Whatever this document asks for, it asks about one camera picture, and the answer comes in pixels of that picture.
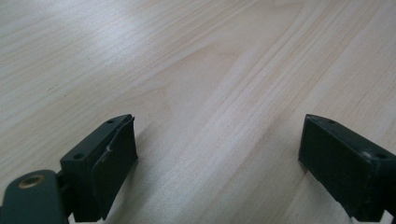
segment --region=wood grain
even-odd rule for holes
[[[103,223],[356,223],[297,162],[304,115],[396,153],[395,59],[392,0],[2,1],[0,192],[131,113]]]

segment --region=mounting hole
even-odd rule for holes
[[[377,156],[379,159],[387,159],[387,158],[388,158],[386,155],[380,154],[380,153],[376,154],[376,156]]]
[[[39,185],[41,182],[43,182],[44,179],[45,179],[45,177],[43,175],[31,175],[31,176],[24,178],[20,182],[18,187],[20,187],[20,189],[29,189],[36,185]]]
[[[73,158],[74,158],[75,160],[79,160],[79,159],[81,159],[81,158],[83,158],[83,157],[84,157],[84,154],[78,153],[78,154],[76,154]]]

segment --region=black plastic clip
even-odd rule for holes
[[[64,224],[106,219],[111,205],[137,160],[134,118],[110,119],[61,159],[58,174],[43,170],[8,185],[1,224]]]
[[[306,115],[299,160],[350,217],[396,215],[396,156],[345,126]]]

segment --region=wooden table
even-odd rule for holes
[[[0,199],[130,113],[103,223],[356,223],[297,161],[304,115],[396,153],[395,59],[395,1],[2,1]]]

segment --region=black plastic part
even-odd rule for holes
[[[49,170],[36,171],[9,184],[0,223],[68,223],[56,174]]]
[[[77,222],[106,219],[136,160],[131,115],[108,120],[64,155],[60,176],[75,194],[71,203]]]
[[[377,222],[394,214],[396,156],[343,125],[306,115],[299,160],[350,217]]]
[[[75,195],[73,190],[70,188],[70,185],[65,182],[64,174],[59,172],[57,174],[58,186],[62,195],[62,200],[64,202],[64,214],[69,217],[73,213],[74,204],[75,204]]]

